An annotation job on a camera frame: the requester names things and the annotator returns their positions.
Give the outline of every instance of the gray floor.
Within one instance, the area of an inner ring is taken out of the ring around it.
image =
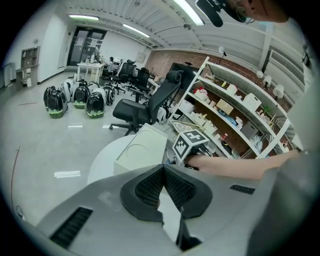
[[[68,104],[69,110],[62,118],[49,117],[43,103],[44,91],[48,86],[59,85],[70,75],[72,73],[62,73],[44,84],[22,89],[0,109],[2,192],[9,207],[12,202],[14,209],[19,205],[26,220],[33,225],[84,188],[95,157],[126,132],[122,128],[109,130],[104,126],[124,123],[113,117],[112,112],[119,100],[134,99],[129,92],[117,95],[114,104],[107,106],[104,117],[99,119],[90,119],[84,110],[75,109],[72,103]],[[168,125],[156,123],[155,127],[174,140],[176,134]],[[81,176],[54,178],[55,172],[68,171],[80,171]]]

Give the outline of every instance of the white round table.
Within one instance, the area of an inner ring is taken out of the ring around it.
[[[135,135],[128,135],[118,138],[101,150],[90,167],[86,184],[89,185],[98,180],[113,176],[115,160],[134,137]]]

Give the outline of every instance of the brick wall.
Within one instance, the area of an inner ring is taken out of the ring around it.
[[[216,57],[213,55],[205,54],[205,53],[198,53],[198,52],[191,52],[191,51],[177,51],[177,50],[160,50],[160,51],[152,51],[145,67],[151,72],[152,74],[158,77],[166,77],[169,69],[171,68],[172,63],[180,63],[185,64],[185,62],[190,62],[196,68],[200,68],[202,63],[205,61],[206,57],[209,56],[209,61],[212,63],[219,63],[221,58]],[[221,66],[224,66],[232,71],[237,72],[238,74],[244,76],[245,78],[253,81],[254,83],[257,82],[257,76],[254,72],[250,71],[249,69],[236,64],[230,60],[223,59],[220,63]],[[210,69],[205,69],[204,73],[210,74]],[[257,85],[263,88],[262,79],[259,79]],[[270,90],[267,90],[267,93],[271,95],[273,98],[275,97]],[[289,111],[292,107],[284,98],[279,99],[278,103],[280,106],[283,107],[285,111]]]

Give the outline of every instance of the black screen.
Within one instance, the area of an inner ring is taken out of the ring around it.
[[[185,64],[172,63],[170,70],[183,70],[180,89],[185,91],[191,84],[192,80],[195,78],[196,74],[199,71],[199,68]]]

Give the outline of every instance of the forearm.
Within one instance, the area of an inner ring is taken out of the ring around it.
[[[298,151],[262,159],[229,159],[225,157],[199,156],[190,158],[188,164],[198,167],[200,171],[215,175],[259,180],[265,170],[281,166],[286,160],[295,158]]]

